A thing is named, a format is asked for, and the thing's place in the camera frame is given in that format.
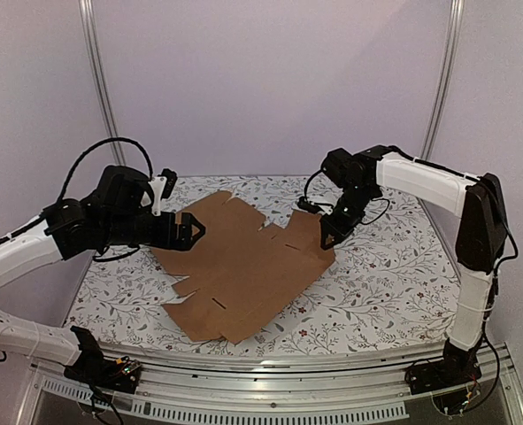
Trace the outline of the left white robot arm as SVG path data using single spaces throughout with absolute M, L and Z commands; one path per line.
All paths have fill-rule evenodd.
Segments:
M 166 169 L 148 176 L 127 166 L 107 166 L 82 200 L 63 198 L 0 239 L 0 289 L 36 269 L 86 251 L 112 246 L 189 251 L 205 227 L 190 212 L 162 212 L 177 175 Z M 0 352 L 74 365 L 91 384 L 109 377 L 109 365 L 90 331 L 54 328 L 0 310 Z

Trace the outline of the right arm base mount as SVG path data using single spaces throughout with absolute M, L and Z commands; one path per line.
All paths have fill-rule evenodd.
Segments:
M 478 342 L 469 351 L 463 351 L 447 341 L 443 347 L 442 359 L 413 362 L 406 370 L 404 380 L 411 394 L 423 394 L 446 390 L 432 401 L 442 414 L 462 414 L 474 396 L 479 395 L 478 380 L 481 369 L 477 362 Z

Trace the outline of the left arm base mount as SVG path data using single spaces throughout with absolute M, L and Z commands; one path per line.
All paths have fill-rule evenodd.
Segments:
M 72 326 L 71 331 L 78 339 L 80 356 L 71 366 L 65 366 L 64 377 L 98 388 L 135 394 L 142 372 L 140 361 L 128 356 L 106 359 L 87 329 Z

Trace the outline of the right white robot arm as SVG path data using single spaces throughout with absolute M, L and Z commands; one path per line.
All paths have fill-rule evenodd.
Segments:
M 320 246 L 342 243 L 362 223 L 367 204 L 393 189 L 452 213 L 459 220 L 455 257 L 460 273 L 458 309 L 435 378 L 453 386 L 468 374 L 484 335 L 496 295 L 504 245 L 513 238 L 501 183 L 495 175 L 475 176 L 413 157 L 400 148 L 376 145 L 358 153 L 330 151 L 319 173 L 342 194 L 320 219 Z

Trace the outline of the brown cardboard box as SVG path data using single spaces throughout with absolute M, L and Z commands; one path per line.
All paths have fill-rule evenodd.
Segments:
M 319 216 L 294 210 L 285 228 L 231 192 L 186 207 L 206 231 L 190 251 L 152 249 L 179 304 L 163 307 L 193 342 L 255 335 L 335 262 L 320 246 Z

